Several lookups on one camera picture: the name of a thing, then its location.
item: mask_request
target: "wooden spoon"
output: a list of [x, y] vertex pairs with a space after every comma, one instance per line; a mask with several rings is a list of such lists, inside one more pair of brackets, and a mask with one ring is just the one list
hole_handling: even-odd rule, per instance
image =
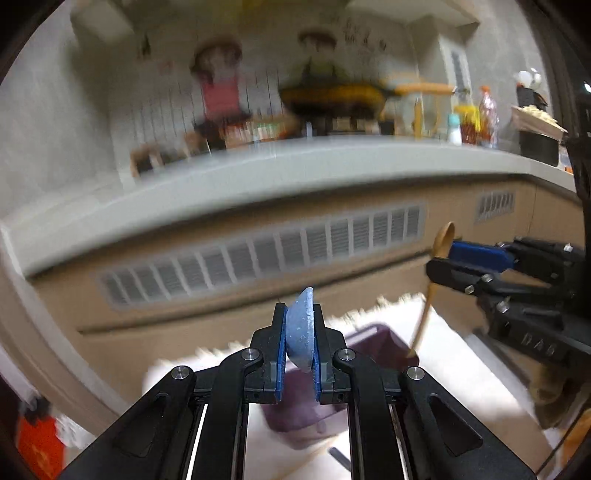
[[[444, 225], [435, 237], [435, 241], [433, 242], [433, 247], [431, 249], [431, 257], [447, 258], [455, 235], [456, 226], [453, 224], [453, 222], [449, 222], [447, 225]], [[433, 297], [435, 296], [437, 287], [438, 285], [436, 283], [429, 282], [427, 287], [427, 295], [425, 298], [425, 306], [423, 307], [421, 319], [418, 321], [417, 327], [415, 328], [413, 340], [410, 342], [410, 350], [408, 351], [407, 355], [408, 358], [417, 353], [417, 348], [423, 339], [423, 333], [425, 331], [425, 327], [427, 326], [429, 309], [433, 303]]]

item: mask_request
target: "plastic bottle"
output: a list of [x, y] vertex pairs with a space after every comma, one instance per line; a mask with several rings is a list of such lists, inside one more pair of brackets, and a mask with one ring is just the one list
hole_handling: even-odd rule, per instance
[[462, 144], [460, 116], [457, 113], [450, 113], [447, 117], [447, 141], [452, 145]]
[[478, 110], [480, 112], [480, 144], [483, 147], [496, 148], [499, 136], [499, 115], [496, 102], [491, 97], [491, 89], [486, 85], [480, 87], [482, 100]]

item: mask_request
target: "white fluffy rug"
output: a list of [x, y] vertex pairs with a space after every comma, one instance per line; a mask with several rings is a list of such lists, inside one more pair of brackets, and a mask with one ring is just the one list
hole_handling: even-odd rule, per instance
[[[367, 312], [349, 312], [341, 318], [325, 321], [327, 326], [340, 330], [345, 337], [367, 325], [382, 323], [409, 343], [423, 305], [424, 297], [420, 294], [405, 296], [396, 303], [381, 297], [378, 305]], [[195, 356], [162, 360], [148, 370], [144, 378], [144, 391], [149, 390], [176, 365], [188, 365], [194, 370], [213, 367], [247, 344], [231, 343], [225, 351], [198, 349]], [[433, 308], [417, 353], [421, 367], [531, 468], [537, 468], [546, 458], [550, 447], [535, 420]], [[268, 428], [261, 407], [251, 404], [245, 479], [349, 479], [350, 474], [327, 453], [327, 448], [333, 445], [348, 456], [348, 433], [344, 432], [304, 450], [294, 450], [279, 434]]]

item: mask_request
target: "yellow frying pan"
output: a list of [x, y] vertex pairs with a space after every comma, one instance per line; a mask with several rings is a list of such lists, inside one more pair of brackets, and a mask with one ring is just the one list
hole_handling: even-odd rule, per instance
[[329, 82], [281, 88], [279, 96], [288, 110], [303, 118], [352, 116], [375, 119], [390, 97], [410, 93], [453, 95], [457, 91], [457, 87], [444, 83], [403, 83], [389, 90], [372, 83]]

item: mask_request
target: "kitchen counter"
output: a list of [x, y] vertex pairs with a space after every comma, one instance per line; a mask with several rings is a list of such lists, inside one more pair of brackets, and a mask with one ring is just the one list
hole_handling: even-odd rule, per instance
[[104, 184], [6, 219], [2, 235], [29, 276], [92, 249], [180, 220], [253, 202], [382, 181], [518, 175], [573, 194], [573, 176], [501, 151], [383, 137], [258, 144], [174, 166], [132, 188]]

